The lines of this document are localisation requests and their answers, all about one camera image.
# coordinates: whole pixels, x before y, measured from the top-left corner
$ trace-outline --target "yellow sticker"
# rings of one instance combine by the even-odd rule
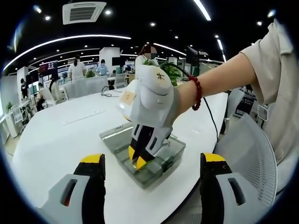
[[[135,99],[136,95],[132,92],[125,91],[121,97],[121,102],[127,104],[127,105],[132,105],[133,100]]]

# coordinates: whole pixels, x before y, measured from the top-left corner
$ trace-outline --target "white desk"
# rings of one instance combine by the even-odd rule
[[[220,132],[227,94],[206,99]],[[128,122],[116,110],[118,100],[97,93],[47,108],[31,119],[16,147],[12,168],[34,206],[41,207],[49,189],[65,174],[72,174],[82,158],[97,153],[106,155],[106,223],[139,224],[142,220],[142,224],[159,224],[184,201],[199,179],[200,153],[212,152],[216,143],[206,104],[196,112],[188,110],[174,122],[172,134],[186,143],[179,167],[159,185],[143,190],[99,137]]]

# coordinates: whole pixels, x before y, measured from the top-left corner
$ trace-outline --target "person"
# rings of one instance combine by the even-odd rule
[[[45,102],[45,99],[43,98],[43,95],[41,93],[41,89],[43,88],[43,84],[38,83],[39,92],[37,95],[37,103],[36,103],[36,109],[37,111],[43,110],[43,103]]]
[[[58,83],[57,83],[58,79],[59,79],[58,73],[57,72],[53,73],[51,76],[51,83],[49,86],[49,90],[54,100],[61,101],[63,99],[63,96],[58,87]]]
[[[106,76],[108,74],[108,68],[104,59],[101,60],[101,65],[97,67],[96,70],[101,76]]]
[[[149,64],[154,64],[156,66],[159,65],[159,63],[156,59],[156,55],[157,55],[157,50],[154,47],[152,47],[151,45],[145,44],[142,47],[137,58],[135,59],[135,79],[137,79],[136,74],[139,74],[138,65],[144,64],[147,59],[149,60]]]
[[[22,93],[22,99],[28,97],[28,87],[23,78],[21,79],[21,93]]]
[[[260,104],[275,102],[263,130],[279,165],[278,189],[283,189],[282,179],[290,180],[299,157],[299,62],[284,27],[274,20],[268,30],[262,40],[197,79],[203,97],[250,84]],[[194,81],[177,89],[179,116],[196,103],[198,93]]]
[[[69,78],[70,80],[76,80],[83,78],[86,74],[86,67],[84,63],[80,62],[80,56],[76,55],[73,64],[69,67]]]

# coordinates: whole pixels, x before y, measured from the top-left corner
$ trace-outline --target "ceiling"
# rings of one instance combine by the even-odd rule
[[[22,66],[38,66],[44,62],[44,58],[50,56],[54,57],[45,61],[62,60],[81,53],[83,56],[95,55],[102,47],[111,44],[120,47],[123,54],[138,53],[146,42],[159,43],[181,52],[185,51],[187,45],[192,45],[194,49],[209,54],[208,57],[202,56],[204,59],[223,61],[215,35],[219,36],[226,59],[229,59],[262,38],[267,33],[267,26],[273,21],[273,18],[267,18],[273,6],[271,1],[201,0],[211,17],[211,21],[207,21],[193,0],[109,0],[106,1],[104,10],[111,10],[110,15],[103,12],[95,23],[63,25],[62,6],[69,2],[37,0],[34,4],[30,3],[24,7],[22,15],[16,14],[20,15],[19,18],[15,18],[19,21],[16,52],[13,48],[7,47],[5,61],[1,65],[4,67],[24,51],[58,38],[104,34],[126,36],[131,39],[85,37],[51,43],[17,59],[5,70],[6,74],[16,72],[16,68]],[[42,12],[40,14],[36,12],[33,5],[38,5]],[[47,15],[51,17],[49,21],[45,20]],[[261,26],[257,25],[258,21],[262,21]],[[155,22],[156,26],[151,27],[151,22]],[[12,40],[7,46],[13,46]],[[171,55],[182,56],[161,47],[156,49],[161,58]]]

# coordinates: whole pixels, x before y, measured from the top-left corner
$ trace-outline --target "potted plant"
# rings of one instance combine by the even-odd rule
[[[6,105],[6,110],[7,112],[10,111],[10,109],[13,107],[13,104],[11,102],[9,102],[7,105]]]
[[[157,66],[149,59],[147,59],[143,64]],[[171,84],[173,86],[177,86],[177,78],[181,77],[181,71],[176,67],[169,65],[168,63],[162,63],[159,65],[159,67],[169,76]]]
[[[86,78],[91,78],[94,77],[94,72],[93,71],[88,71],[88,73],[86,74]]]

